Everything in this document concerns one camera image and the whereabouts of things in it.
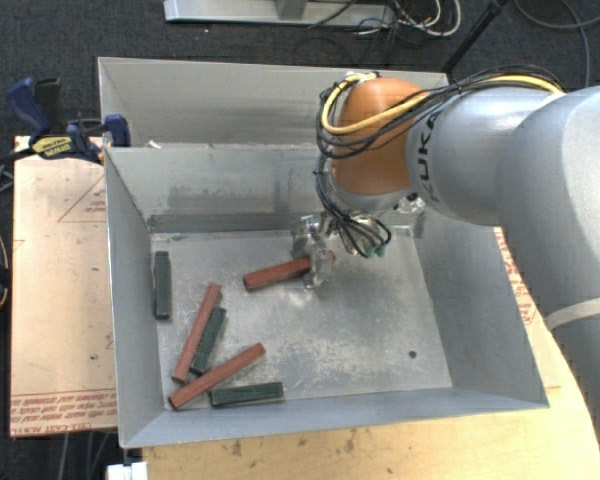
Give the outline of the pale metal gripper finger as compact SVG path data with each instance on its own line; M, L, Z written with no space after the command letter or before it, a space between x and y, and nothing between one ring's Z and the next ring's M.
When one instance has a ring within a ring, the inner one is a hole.
M300 220L291 227L293 259L310 256L313 247L313 228L310 220Z
M306 288L315 289L329 277L334 254L326 248L314 248L309 254L309 271L303 276Z

